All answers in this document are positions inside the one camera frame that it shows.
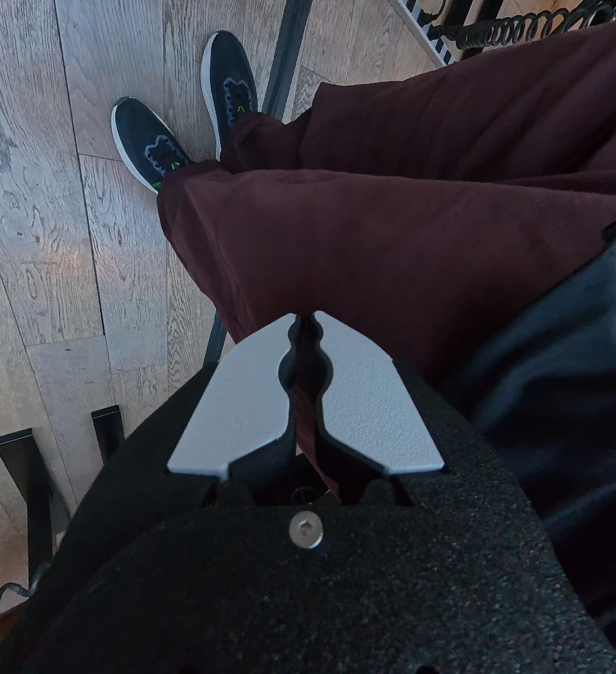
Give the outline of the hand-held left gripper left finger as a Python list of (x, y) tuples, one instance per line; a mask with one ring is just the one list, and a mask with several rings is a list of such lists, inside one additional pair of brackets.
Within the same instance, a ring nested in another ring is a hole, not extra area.
[(302, 329), (303, 319), (287, 314), (221, 359), (167, 462), (169, 474), (234, 482), (257, 503), (291, 503)]

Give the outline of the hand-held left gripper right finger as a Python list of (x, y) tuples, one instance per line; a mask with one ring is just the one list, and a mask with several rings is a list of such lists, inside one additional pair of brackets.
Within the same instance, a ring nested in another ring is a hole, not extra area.
[(442, 458), (393, 359), (323, 311), (312, 317), (324, 383), (315, 397), (315, 458), (342, 501), (378, 479), (441, 471)]

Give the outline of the person's maroon pants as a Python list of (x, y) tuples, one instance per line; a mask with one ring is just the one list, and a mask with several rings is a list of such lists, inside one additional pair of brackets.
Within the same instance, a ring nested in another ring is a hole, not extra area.
[(616, 21), (249, 114), (158, 211), (235, 341), (323, 310), (441, 389), (606, 247)]

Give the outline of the person's black jacket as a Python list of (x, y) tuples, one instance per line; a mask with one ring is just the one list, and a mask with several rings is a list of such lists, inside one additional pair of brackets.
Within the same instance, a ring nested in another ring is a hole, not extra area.
[(616, 222), (441, 386), (515, 475), (616, 648)]

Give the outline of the person's left black sneaker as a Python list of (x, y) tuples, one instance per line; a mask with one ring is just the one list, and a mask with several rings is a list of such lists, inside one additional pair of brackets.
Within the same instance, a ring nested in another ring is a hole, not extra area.
[(111, 111), (111, 133), (122, 162), (153, 193), (174, 171), (192, 160), (159, 115), (133, 97), (122, 97)]

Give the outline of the person's black sneaker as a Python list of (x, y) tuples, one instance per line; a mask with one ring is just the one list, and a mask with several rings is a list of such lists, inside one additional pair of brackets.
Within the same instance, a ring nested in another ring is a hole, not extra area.
[(219, 160), (236, 122), (259, 111), (249, 60), (233, 33), (220, 30), (208, 39), (200, 74), (203, 99), (214, 130), (215, 157)]
[(133, 97), (122, 97), (111, 111), (111, 133), (122, 162), (153, 193), (174, 171), (192, 160), (159, 115)]

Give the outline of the person's right black sneaker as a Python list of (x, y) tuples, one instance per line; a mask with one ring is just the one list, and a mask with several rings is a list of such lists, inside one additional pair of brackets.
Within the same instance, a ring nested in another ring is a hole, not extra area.
[(215, 157), (219, 160), (236, 122), (259, 111), (249, 60), (233, 33), (220, 30), (208, 39), (200, 74), (203, 99), (214, 130)]

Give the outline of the white power strip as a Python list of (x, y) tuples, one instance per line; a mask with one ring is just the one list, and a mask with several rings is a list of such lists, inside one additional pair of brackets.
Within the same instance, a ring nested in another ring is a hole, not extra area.
[(420, 1), (389, 1), (397, 11), (414, 39), (438, 67), (446, 67), (456, 62), (447, 40), (433, 33), (436, 16), (422, 9)]

